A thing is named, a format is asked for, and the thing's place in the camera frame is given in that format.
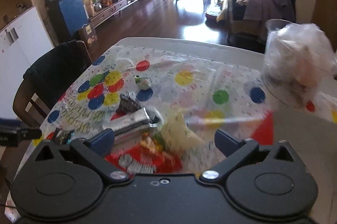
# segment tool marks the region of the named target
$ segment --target dark hardwood floor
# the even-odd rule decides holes
[[[232,36],[206,21],[203,0],[139,0],[96,28],[98,42],[89,52],[96,59],[119,40],[131,36],[177,38],[209,42],[264,53],[265,46],[255,38]]]

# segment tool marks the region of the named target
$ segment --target green balloon print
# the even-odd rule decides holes
[[[223,104],[228,102],[229,99],[229,95],[225,90],[217,90],[214,94],[213,94],[213,101],[216,104]]]
[[[91,87],[96,86],[103,78],[103,74],[97,74],[90,79],[89,85]]]

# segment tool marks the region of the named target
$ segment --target cabinet handle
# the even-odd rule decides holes
[[[11,29],[11,34],[13,35],[14,41],[17,41],[19,39],[19,36],[17,35],[15,28]]]
[[[13,44],[14,43],[14,39],[12,38],[10,32],[7,31],[7,30],[5,30],[5,33],[6,33],[6,36],[7,36],[8,40],[9,40],[9,43]]]

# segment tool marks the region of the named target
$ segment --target blue balloon print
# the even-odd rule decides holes
[[[137,93],[137,99],[139,101],[147,101],[151,98],[152,95],[153,95],[153,90],[151,88],[147,90],[140,90]]]
[[[92,65],[97,66],[102,63],[102,61],[105,59],[105,56],[101,55],[98,59],[96,59]]]
[[[89,80],[87,80],[87,81],[85,81],[85,83],[83,83],[83,84],[79,87],[78,92],[79,92],[79,93],[83,93],[83,92],[87,91],[89,88],[90,88]]]
[[[53,111],[49,116],[48,116],[48,122],[53,123],[60,115],[60,112],[58,110]]]
[[[250,89],[250,98],[254,103],[261,104],[265,101],[266,95],[261,88],[254,87]]]
[[[105,73],[103,73],[103,77],[99,83],[103,82],[109,73],[110,73],[109,71],[106,71]]]
[[[90,110],[96,110],[103,104],[103,102],[104,102],[104,95],[100,95],[97,98],[90,99],[88,107]]]

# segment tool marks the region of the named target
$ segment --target drawer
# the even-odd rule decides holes
[[[96,27],[98,24],[100,24],[101,22],[103,22],[104,20],[106,20],[113,13],[114,13],[114,7],[111,6],[108,9],[106,9],[105,11],[101,12],[99,15],[95,16],[94,18],[92,18],[90,20],[90,22],[92,23],[92,25],[94,27]]]
[[[121,0],[119,2],[117,2],[114,7],[116,8],[115,9],[115,12],[122,9],[125,5],[127,5],[127,0]]]

